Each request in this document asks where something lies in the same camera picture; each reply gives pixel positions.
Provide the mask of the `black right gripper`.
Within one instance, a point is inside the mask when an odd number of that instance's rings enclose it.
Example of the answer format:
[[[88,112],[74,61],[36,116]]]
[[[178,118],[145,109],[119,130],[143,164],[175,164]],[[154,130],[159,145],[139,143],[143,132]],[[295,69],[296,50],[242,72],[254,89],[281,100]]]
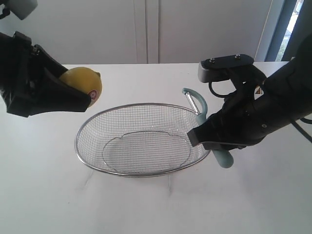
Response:
[[[254,92],[227,100],[221,111],[210,115],[187,133],[190,144],[210,150],[233,150],[253,146],[279,129],[279,103],[265,93]]]

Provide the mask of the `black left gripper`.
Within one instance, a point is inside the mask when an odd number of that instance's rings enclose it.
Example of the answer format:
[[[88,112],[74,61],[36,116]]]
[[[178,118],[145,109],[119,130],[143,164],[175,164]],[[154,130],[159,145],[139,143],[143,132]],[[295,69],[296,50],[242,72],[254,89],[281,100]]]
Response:
[[[48,112],[85,112],[90,97],[60,81],[66,71],[26,35],[0,34],[0,97],[7,113],[29,117]],[[41,80],[36,88],[31,87],[32,79]]]

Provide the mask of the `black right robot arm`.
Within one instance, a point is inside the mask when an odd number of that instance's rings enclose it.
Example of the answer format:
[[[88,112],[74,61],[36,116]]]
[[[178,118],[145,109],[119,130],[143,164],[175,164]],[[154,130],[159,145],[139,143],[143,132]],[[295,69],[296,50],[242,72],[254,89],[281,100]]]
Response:
[[[210,58],[199,63],[199,80],[211,86],[230,80],[235,87],[222,95],[222,108],[188,132],[192,146],[232,150],[253,146],[268,134],[297,125],[312,112],[312,38],[299,45],[296,56],[271,76],[254,66],[246,54]]]

